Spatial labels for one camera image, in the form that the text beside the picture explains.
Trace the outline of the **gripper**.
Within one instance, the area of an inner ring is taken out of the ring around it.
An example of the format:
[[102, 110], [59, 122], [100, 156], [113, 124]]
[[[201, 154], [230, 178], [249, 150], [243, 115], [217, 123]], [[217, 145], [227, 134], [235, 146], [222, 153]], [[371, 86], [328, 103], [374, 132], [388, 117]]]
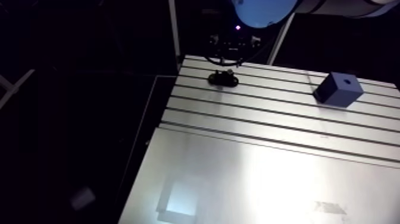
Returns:
[[230, 60], [244, 60], [261, 48], [262, 37], [244, 26], [220, 30], [208, 38], [208, 56]]

